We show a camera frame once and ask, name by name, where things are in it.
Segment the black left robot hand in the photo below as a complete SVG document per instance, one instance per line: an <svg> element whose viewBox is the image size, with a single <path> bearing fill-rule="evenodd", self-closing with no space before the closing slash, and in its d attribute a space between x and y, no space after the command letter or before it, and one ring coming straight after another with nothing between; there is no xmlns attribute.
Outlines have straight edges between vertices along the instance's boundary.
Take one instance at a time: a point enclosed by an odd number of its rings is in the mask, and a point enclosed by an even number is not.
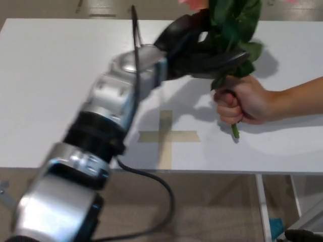
<svg viewBox="0 0 323 242"><path fill-rule="evenodd" d="M186 75L216 79L247 61L250 54L245 50L236 48L220 53L206 46L209 37L200 42L201 33L210 30L208 9L183 15L164 29L154 45L166 52L169 80Z"/></svg>

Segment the bare human hand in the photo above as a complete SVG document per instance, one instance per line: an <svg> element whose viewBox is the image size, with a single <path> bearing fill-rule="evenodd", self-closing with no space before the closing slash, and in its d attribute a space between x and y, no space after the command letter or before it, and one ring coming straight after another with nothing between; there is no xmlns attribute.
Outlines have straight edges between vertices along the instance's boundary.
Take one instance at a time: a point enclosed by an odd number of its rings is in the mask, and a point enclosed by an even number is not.
<svg viewBox="0 0 323 242"><path fill-rule="evenodd" d="M273 120L275 95L252 76L228 76L223 86L215 90L213 99L221 121L259 125Z"/></svg>

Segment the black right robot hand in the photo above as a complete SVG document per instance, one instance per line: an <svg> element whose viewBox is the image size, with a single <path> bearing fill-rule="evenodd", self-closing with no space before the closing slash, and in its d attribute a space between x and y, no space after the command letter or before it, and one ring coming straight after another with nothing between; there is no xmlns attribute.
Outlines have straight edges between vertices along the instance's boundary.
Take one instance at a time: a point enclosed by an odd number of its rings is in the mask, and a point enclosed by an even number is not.
<svg viewBox="0 0 323 242"><path fill-rule="evenodd" d="M322 242L322 235L303 229L288 229L285 231L285 237L293 242Z"/></svg>

